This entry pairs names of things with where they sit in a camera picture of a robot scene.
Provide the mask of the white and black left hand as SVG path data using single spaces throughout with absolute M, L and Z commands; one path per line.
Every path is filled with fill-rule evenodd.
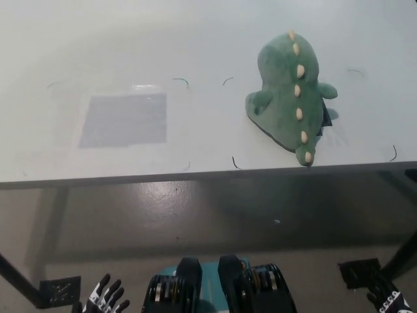
M 111 275 L 106 273 L 92 290 L 86 302 L 73 305 L 72 312 L 79 313 L 121 313 L 130 306 L 129 299 L 122 299 L 124 288 L 121 280 L 109 284 Z

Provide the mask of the white and black right hand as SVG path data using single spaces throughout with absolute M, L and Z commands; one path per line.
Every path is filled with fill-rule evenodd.
M 374 272 L 368 286 L 367 299 L 380 313 L 413 313 L 400 290 L 381 272 Z

